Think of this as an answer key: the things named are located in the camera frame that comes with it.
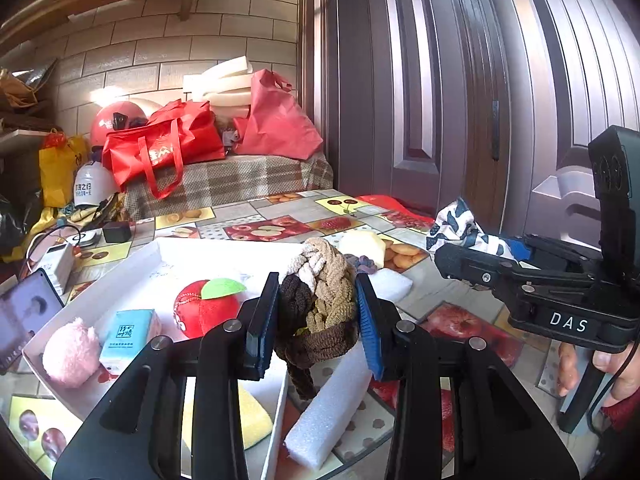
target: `brick wall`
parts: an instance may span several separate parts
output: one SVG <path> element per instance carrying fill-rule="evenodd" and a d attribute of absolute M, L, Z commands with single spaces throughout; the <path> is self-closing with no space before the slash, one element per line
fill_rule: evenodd
<path fill-rule="evenodd" d="M 104 92 L 161 104 L 188 98 L 183 75 L 237 56 L 296 88 L 298 0 L 195 0 L 185 22 L 179 9 L 180 0 L 124 0 L 70 16 L 16 47 L 0 66 L 20 70 L 60 59 L 49 97 L 67 135 L 89 132 Z"/>

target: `metal screw head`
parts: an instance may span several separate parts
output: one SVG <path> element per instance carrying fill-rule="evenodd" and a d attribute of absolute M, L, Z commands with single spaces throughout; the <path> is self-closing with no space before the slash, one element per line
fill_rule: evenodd
<path fill-rule="evenodd" d="M 408 319 L 401 319 L 396 323 L 396 328 L 400 332 L 408 334 L 409 332 L 413 332 L 415 330 L 415 325 Z"/>
<path fill-rule="evenodd" d="M 151 340 L 151 348 L 154 350 L 162 350 L 163 348 L 167 348 L 172 342 L 169 336 L 157 335 Z"/>
<path fill-rule="evenodd" d="M 486 348 L 486 341 L 481 337 L 474 336 L 469 340 L 469 346 L 474 350 L 484 350 Z"/>
<path fill-rule="evenodd" d="M 242 321 L 239 319 L 227 319 L 222 324 L 222 328 L 225 332 L 237 332 L 242 328 Z"/>

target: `beige braided rope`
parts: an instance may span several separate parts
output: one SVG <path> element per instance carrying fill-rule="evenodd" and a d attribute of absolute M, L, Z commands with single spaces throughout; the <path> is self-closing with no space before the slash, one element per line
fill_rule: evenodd
<path fill-rule="evenodd" d="M 306 315 L 309 332 L 320 332 L 343 321 L 355 319 L 355 269 L 326 240 L 309 238 L 306 244 L 316 248 L 322 254 L 321 260 L 325 260 L 318 274 L 314 309 Z"/>

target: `pink fluffy ball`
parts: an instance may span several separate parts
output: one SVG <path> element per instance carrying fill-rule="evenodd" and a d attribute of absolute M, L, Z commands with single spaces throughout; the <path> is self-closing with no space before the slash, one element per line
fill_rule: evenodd
<path fill-rule="evenodd" d="M 100 366 L 100 340 L 79 317 L 57 329 L 44 348 L 42 366 L 52 381 L 77 388 Z"/>

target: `human hand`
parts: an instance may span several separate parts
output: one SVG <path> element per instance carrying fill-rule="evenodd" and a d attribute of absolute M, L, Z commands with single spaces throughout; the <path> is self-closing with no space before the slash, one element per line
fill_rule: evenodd
<path fill-rule="evenodd" d="M 620 354 L 607 354 L 606 352 L 593 353 L 593 365 L 608 374 L 616 373 L 622 363 L 625 362 L 633 345 L 629 344 L 624 352 Z M 564 397 L 569 390 L 573 390 L 578 385 L 577 362 L 578 357 L 574 346 L 569 343 L 561 343 L 558 349 L 560 355 L 560 365 L 558 370 L 558 394 Z M 609 395 L 605 398 L 603 406 L 613 406 L 614 404 L 633 395 L 640 386 L 640 352 L 631 359 L 625 370 L 616 380 Z"/>

